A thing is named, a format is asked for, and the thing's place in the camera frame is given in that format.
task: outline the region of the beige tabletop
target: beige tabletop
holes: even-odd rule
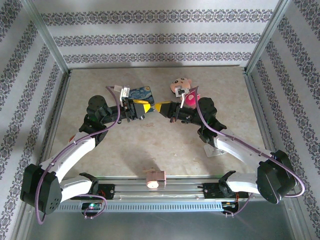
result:
[[[170,83],[177,78],[192,79],[202,97],[211,97],[217,119],[236,135],[263,146],[262,137],[240,67],[115,68],[73,70],[51,155],[61,150],[83,124],[88,100],[104,96],[108,106],[115,102],[105,86],[150,86],[155,102],[177,101]],[[85,155],[66,175],[86,172],[94,176],[144,176],[155,168],[167,175],[223,175],[230,170],[252,173],[253,169],[230,154],[208,158],[198,126],[170,123],[158,112],[144,120],[110,130],[104,140]]]

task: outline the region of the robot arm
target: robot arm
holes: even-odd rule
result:
[[[128,122],[143,119],[144,114],[152,111],[147,101],[128,99],[127,95],[122,97],[122,94],[120,99],[121,107],[118,123],[122,119],[127,119]],[[89,134],[104,130],[106,128],[104,124],[114,122],[118,115],[117,106],[108,107],[105,99],[99,95],[93,96],[89,100],[86,111],[87,115],[79,132],[68,143],[72,146],[54,164],[52,163],[53,159],[59,153],[40,165],[30,164],[24,171],[20,199],[34,207],[40,178],[47,167],[52,165],[43,179],[38,200],[39,210],[47,215],[51,214],[61,202],[67,199],[82,194],[96,195],[98,192],[98,179],[88,173],[80,173],[77,177],[63,180],[67,172],[85,154],[93,150],[104,139],[108,131],[93,135],[78,144],[74,143]]]
[[[198,104],[204,120],[211,128],[222,134],[232,136],[234,139],[241,139],[216,119],[217,109],[211,98],[202,97]],[[229,171],[225,174],[219,181],[219,188],[225,197],[230,197],[236,192],[249,192],[261,194],[267,201],[277,204],[296,185],[295,178],[279,165],[255,153],[238,141],[218,135],[208,129],[203,124],[196,109],[181,107],[181,103],[172,101],[157,103],[155,108],[160,114],[169,118],[171,123],[181,120],[184,124],[200,126],[197,133],[204,143],[226,151],[255,170],[255,173]],[[243,141],[247,146],[254,147],[251,143]],[[273,153],[259,147],[256,147],[256,149],[293,171],[290,160],[283,151],[278,150]]]

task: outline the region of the wall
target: wall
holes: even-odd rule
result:
[[[36,0],[69,68],[245,66],[277,0]]]
[[[0,0],[0,240],[10,239],[25,167],[36,163],[62,72],[18,0]]]
[[[319,4],[292,1],[251,74],[273,144],[306,186],[299,202],[312,239],[320,239]]]

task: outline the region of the purple cable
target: purple cable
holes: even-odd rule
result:
[[[239,214],[247,206],[249,200],[252,198],[253,195],[254,195],[253,193],[250,194],[248,199],[245,201],[244,205],[238,211],[232,212],[232,211],[225,210],[225,209],[223,211],[226,212],[226,213],[229,213],[232,216],[235,216],[235,215]]]
[[[199,86],[196,86],[196,87],[194,87],[194,88],[191,89],[191,90],[193,90],[193,89],[195,90],[195,93],[194,93],[195,96],[198,95],[198,87],[199,87]],[[237,141],[238,143],[240,143],[240,144],[242,144],[243,146],[245,146],[246,148],[254,151],[254,152],[257,153],[258,155],[261,155],[261,156],[269,159],[270,161],[272,161],[273,163],[279,165],[279,166],[282,167],[284,170],[286,170],[288,173],[290,173],[290,174],[300,183],[300,185],[301,185],[301,190],[300,190],[300,192],[298,192],[298,193],[296,193],[296,194],[287,194],[287,195],[285,195],[286,197],[288,197],[288,198],[294,198],[294,197],[299,197],[299,196],[301,196],[302,194],[304,194],[306,187],[305,187],[304,183],[302,182],[302,180],[300,179],[300,177],[299,177],[297,174],[295,174],[295,172],[293,172],[293,171],[292,171],[290,168],[288,168],[287,166],[285,166],[285,165],[281,164],[280,162],[276,161],[276,160],[273,159],[272,157],[268,156],[267,154],[265,154],[265,153],[263,153],[263,152],[260,152],[258,149],[255,149],[253,146],[250,146],[249,144],[245,143],[245,142],[242,141],[241,139],[238,139],[238,138],[236,138],[236,137],[234,137],[234,136],[230,136],[230,135],[228,135],[228,134],[222,133],[222,132],[217,131],[217,130],[213,129],[212,127],[210,127],[210,126],[207,124],[204,116],[203,116],[202,113],[201,113],[201,110],[200,110],[200,107],[199,107],[199,102],[198,102],[198,98],[197,98],[197,97],[195,98],[195,105],[196,105],[196,110],[197,110],[197,112],[198,112],[198,114],[199,114],[199,116],[200,116],[200,118],[201,118],[201,121],[203,122],[203,124],[204,124],[209,130],[211,130],[212,132],[214,132],[214,133],[216,133],[216,134],[219,134],[219,135],[222,135],[222,136],[224,136],[224,137],[228,137],[228,138],[230,138],[230,139],[232,139],[232,140],[235,140],[235,141]]]
[[[109,127],[106,127],[105,129],[103,130],[100,130],[100,131],[96,131],[96,132],[93,132],[91,134],[88,134],[84,137],[81,137],[79,138],[78,140],[76,140],[75,142],[73,142],[73,144],[69,144],[68,146],[66,146],[61,152],[59,152],[59,154],[52,160],[52,162],[48,165],[48,167],[45,169],[44,173],[42,174],[40,180],[39,180],[39,183],[38,183],[38,186],[36,187],[36,191],[35,191],[35,199],[34,199],[34,208],[35,208],[35,217],[36,217],[36,220],[38,222],[38,224],[42,225],[45,221],[45,218],[46,218],[46,214],[43,215],[43,218],[42,220],[40,219],[40,215],[39,215],[39,194],[40,194],[40,189],[41,189],[41,186],[42,186],[42,183],[44,182],[44,178],[45,176],[47,175],[47,173],[49,172],[49,170],[55,165],[55,163],[57,162],[57,160],[66,152],[68,151],[70,148],[72,148],[74,145],[77,145],[78,143],[80,143],[81,141],[83,140],[86,140],[94,135],[97,135],[97,134],[101,134],[101,133],[104,133],[106,131],[108,131],[109,129],[113,128],[117,122],[119,121],[119,118],[120,118],[120,105],[119,105],[119,102],[118,102],[118,99],[116,97],[116,95],[112,92],[111,89],[113,89],[114,87],[113,86],[106,86],[106,89],[111,93],[111,95],[113,96],[114,100],[115,100],[115,104],[116,104],[116,108],[117,108],[117,118],[116,120],[109,126]],[[101,198],[101,196],[98,196],[98,195],[90,195],[91,197],[97,197],[97,198]]]
[[[81,194],[81,195],[78,195],[79,197],[95,197],[95,198],[100,198],[100,199],[102,199],[103,201],[104,201],[104,206],[103,206],[103,209],[101,210],[101,211],[99,211],[97,214],[95,214],[95,215],[93,215],[93,216],[90,216],[90,219],[94,219],[94,218],[96,218],[96,217],[98,217],[100,214],[102,214],[105,210],[106,210],[106,208],[107,208],[107,199],[105,198],[105,197],[103,197],[103,196],[100,196],[100,195],[90,195],[90,194]],[[83,215],[84,215],[84,218],[86,219],[87,218],[87,215],[86,215],[86,213],[87,213],[87,210],[89,209],[89,207],[87,207],[85,210],[84,210],[84,213],[83,213]]]

